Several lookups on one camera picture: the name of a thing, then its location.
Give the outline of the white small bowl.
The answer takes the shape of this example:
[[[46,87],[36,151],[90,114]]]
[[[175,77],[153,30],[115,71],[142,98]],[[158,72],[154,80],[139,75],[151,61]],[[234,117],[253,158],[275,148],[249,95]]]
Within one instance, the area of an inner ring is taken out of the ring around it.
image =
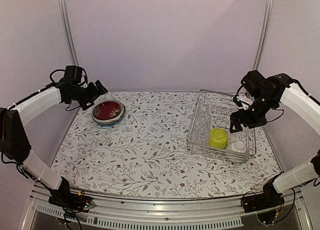
[[[228,151],[232,151],[234,154],[246,154],[248,151],[246,144],[240,140],[229,143],[225,149]]]

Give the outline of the pale green flower plate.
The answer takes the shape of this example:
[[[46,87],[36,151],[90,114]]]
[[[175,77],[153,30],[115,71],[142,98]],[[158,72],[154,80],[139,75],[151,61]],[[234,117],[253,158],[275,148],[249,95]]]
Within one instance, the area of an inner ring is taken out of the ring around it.
[[[120,123],[122,121],[122,119],[124,118],[124,116],[117,116],[115,118],[111,118],[111,119],[97,119],[95,117],[93,117],[93,121],[99,125],[102,125],[102,126],[107,126],[107,127],[110,127],[110,126],[114,126],[118,123]]]

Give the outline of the blue polka dot plate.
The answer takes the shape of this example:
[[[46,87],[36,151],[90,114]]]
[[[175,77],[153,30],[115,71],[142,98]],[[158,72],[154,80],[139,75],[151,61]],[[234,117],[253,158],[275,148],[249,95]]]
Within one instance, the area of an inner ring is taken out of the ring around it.
[[[105,126],[105,127],[111,127],[114,125],[117,125],[118,123],[120,123],[123,120],[123,118],[119,118],[119,119],[110,119],[110,120],[97,120],[94,119],[93,121],[95,123],[97,123],[100,126]]]

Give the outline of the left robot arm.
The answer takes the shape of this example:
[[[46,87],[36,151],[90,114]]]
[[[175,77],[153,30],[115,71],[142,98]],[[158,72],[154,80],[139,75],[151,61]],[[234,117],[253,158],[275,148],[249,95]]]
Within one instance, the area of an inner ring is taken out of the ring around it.
[[[74,195],[61,188],[63,178],[51,170],[32,150],[26,126],[50,108],[61,103],[78,102],[83,110],[108,91],[97,80],[87,86],[68,82],[52,82],[7,108],[0,109],[0,152],[4,164],[15,165],[55,192],[55,199],[63,206],[74,203]]]

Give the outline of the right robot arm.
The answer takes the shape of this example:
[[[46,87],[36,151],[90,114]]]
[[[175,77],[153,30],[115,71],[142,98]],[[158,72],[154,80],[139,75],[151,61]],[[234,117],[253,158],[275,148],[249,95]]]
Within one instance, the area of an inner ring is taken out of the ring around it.
[[[233,98],[239,110],[230,115],[231,133],[241,132],[244,127],[253,129],[266,125],[266,113],[277,109],[280,104],[295,112],[316,133],[320,132],[320,103],[298,80],[285,73],[265,78],[259,71],[252,70],[242,78],[241,86],[254,101],[245,108],[236,96]],[[319,177],[320,156],[317,154],[265,184],[263,189],[266,191],[259,196],[258,203],[262,208],[269,208],[278,200],[278,194],[308,184]]]

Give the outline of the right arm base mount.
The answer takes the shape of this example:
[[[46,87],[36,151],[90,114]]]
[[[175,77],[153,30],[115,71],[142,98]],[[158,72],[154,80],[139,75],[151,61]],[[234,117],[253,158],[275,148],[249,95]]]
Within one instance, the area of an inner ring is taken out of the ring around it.
[[[274,224],[280,213],[284,210],[285,200],[281,193],[278,193],[273,185],[264,186],[262,193],[249,191],[245,193],[240,204],[245,213],[258,212],[272,209],[257,214],[257,219],[264,225]]]

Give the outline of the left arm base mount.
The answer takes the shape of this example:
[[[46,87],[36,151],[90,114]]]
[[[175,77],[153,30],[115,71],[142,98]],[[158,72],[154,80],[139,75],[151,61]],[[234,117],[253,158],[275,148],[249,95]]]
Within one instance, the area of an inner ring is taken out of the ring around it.
[[[57,190],[49,189],[48,202],[52,205],[68,208],[77,212],[88,212],[95,206],[93,198],[86,195],[84,191],[72,193],[69,182],[61,177],[61,183]]]

